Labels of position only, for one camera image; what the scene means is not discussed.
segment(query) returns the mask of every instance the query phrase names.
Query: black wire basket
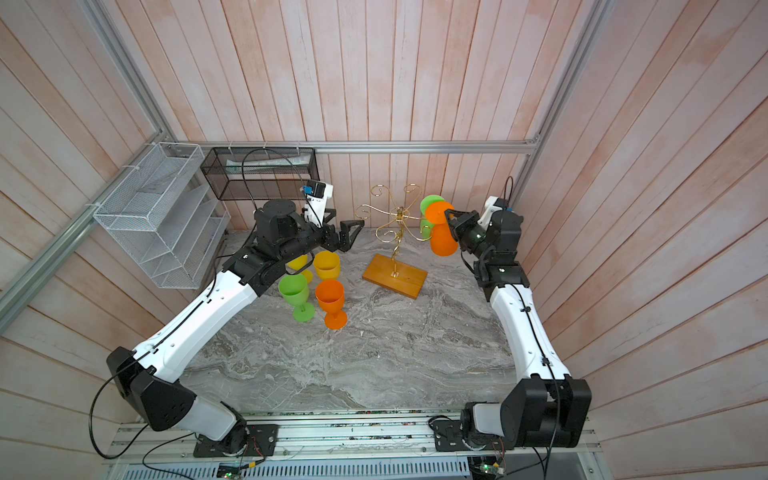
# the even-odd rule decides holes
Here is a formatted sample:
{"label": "black wire basket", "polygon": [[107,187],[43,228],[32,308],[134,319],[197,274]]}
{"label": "black wire basket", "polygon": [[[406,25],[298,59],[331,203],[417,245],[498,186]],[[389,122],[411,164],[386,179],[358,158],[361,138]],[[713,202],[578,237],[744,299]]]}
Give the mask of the black wire basket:
{"label": "black wire basket", "polygon": [[200,169],[219,200],[303,200],[301,187],[319,180],[312,148],[214,147]]}

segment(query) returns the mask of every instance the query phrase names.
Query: wooden block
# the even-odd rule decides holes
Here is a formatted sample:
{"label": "wooden block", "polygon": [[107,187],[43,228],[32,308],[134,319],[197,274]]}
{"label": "wooden block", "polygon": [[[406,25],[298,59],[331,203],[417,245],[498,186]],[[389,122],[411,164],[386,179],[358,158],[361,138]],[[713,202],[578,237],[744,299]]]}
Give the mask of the wooden block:
{"label": "wooden block", "polygon": [[405,263],[397,263],[397,277],[392,276],[392,259],[376,254],[362,274],[364,280],[416,299],[422,290],[427,272]]}

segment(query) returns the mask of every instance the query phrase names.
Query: white wire basket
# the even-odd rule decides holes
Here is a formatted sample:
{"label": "white wire basket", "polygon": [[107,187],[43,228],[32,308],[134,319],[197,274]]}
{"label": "white wire basket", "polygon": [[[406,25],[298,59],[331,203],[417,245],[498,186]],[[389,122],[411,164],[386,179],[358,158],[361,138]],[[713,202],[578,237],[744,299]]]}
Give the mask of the white wire basket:
{"label": "white wire basket", "polygon": [[187,188],[202,161],[199,145],[155,145],[94,215],[161,288],[198,288],[230,221],[206,184]]}

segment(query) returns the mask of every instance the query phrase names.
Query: wooden wall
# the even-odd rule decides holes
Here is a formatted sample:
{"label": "wooden wall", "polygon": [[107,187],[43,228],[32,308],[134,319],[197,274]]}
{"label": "wooden wall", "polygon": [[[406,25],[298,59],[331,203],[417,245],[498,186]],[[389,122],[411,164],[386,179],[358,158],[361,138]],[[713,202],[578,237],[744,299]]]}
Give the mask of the wooden wall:
{"label": "wooden wall", "polygon": [[[593,0],[104,0],[189,141],[524,140]],[[388,184],[481,208],[516,154],[321,155],[342,219]],[[229,204],[252,225],[249,202]],[[381,223],[382,216],[373,218]]]}
{"label": "wooden wall", "polygon": [[[77,0],[0,2],[0,289],[155,134]],[[90,478],[87,413],[107,354],[133,348],[187,301],[159,290],[103,231],[0,338],[6,478]],[[106,449],[136,413],[114,386],[95,410]]]}
{"label": "wooden wall", "polygon": [[617,2],[519,202],[616,478],[768,477],[767,25],[766,0]]}

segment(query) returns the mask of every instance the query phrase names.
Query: gray marble surface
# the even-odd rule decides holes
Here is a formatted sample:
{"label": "gray marble surface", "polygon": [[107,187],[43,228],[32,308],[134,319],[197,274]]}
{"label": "gray marble surface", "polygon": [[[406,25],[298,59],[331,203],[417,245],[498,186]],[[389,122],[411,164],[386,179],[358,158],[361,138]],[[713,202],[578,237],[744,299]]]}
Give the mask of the gray marble surface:
{"label": "gray marble surface", "polygon": [[[225,253],[245,236],[229,235]],[[458,252],[437,257],[412,238],[401,249],[398,260],[429,272],[418,299],[362,280],[374,253],[391,253],[366,229],[340,254],[349,316],[343,329],[325,327],[316,275],[308,323],[293,319],[275,284],[208,342],[181,382],[241,412],[453,409],[502,400],[516,381],[512,356]]]}

